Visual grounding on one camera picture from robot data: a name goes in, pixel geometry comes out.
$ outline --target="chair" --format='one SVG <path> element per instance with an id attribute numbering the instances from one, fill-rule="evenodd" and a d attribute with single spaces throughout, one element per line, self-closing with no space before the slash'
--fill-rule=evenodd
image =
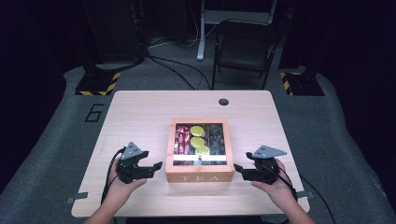
<path id="1" fill-rule="evenodd" d="M 265 75 L 263 90 L 281 34 L 270 23 L 227 20 L 216 31 L 212 90 L 215 89 L 216 69 L 224 67 Z"/>

